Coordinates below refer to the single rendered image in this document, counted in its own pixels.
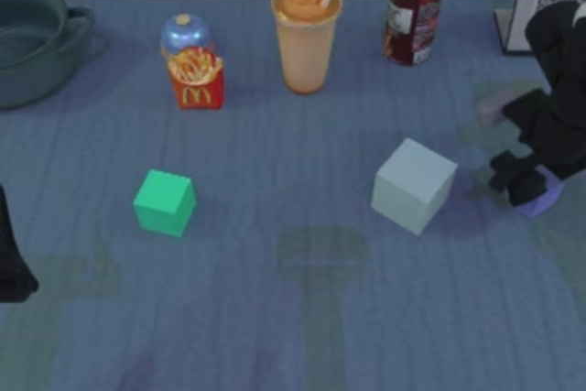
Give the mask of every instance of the teal object with handle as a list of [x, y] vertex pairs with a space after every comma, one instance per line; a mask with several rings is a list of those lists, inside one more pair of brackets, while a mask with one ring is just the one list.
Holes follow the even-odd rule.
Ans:
[[90, 9], [64, 0], [0, 0], [0, 108], [57, 91], [88, 61], [94, 23]]

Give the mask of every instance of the french fries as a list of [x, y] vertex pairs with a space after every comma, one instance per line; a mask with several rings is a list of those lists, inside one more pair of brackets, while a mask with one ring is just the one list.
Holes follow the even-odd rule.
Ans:
[[168, 69], [179, 81], [190, 86], [207, 84], [222, 69], [222, 59], [202, 48], [183, 50], [167, 58]]

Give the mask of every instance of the green cube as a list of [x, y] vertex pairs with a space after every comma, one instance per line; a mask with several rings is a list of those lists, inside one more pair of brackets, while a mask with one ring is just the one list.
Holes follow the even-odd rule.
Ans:
[[143, 229], [181, 237], [196, 203], [191, 179], [151, 169], [133, 206]]

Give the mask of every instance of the cup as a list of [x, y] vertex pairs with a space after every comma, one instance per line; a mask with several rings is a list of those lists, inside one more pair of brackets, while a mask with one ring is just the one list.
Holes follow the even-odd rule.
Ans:
[[294, 93], [317, 92], [326, 81], [331, 44], [343, 0], [271, 0], [285, 84]]

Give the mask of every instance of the wooden table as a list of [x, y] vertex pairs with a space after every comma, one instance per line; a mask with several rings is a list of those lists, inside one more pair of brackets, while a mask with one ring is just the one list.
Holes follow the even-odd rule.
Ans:
[[[476, 98], [542, 79], [501, 55], [490, 0], [446, 0], [416, 68], [381, 55], [385, 0], [348, 0], [310, 97], [282, 83], [267, 0], [70, 5], [96, 12], [111, 49], [0, 114], [0, 181], [41, 284], [0, 306], [0, 389], [584, 389], [584, 179], [534, 221], [483, 186], [515, 130], [481, 129]], [[181, 11], [209, 21], [225, 57], [221, 111], [173, 101], [158, 33]], [[406, 136], [460, 164], [420, 238], [369, 208]], [[137, 226], [151, 168], [198, 188], [183, 239]]]

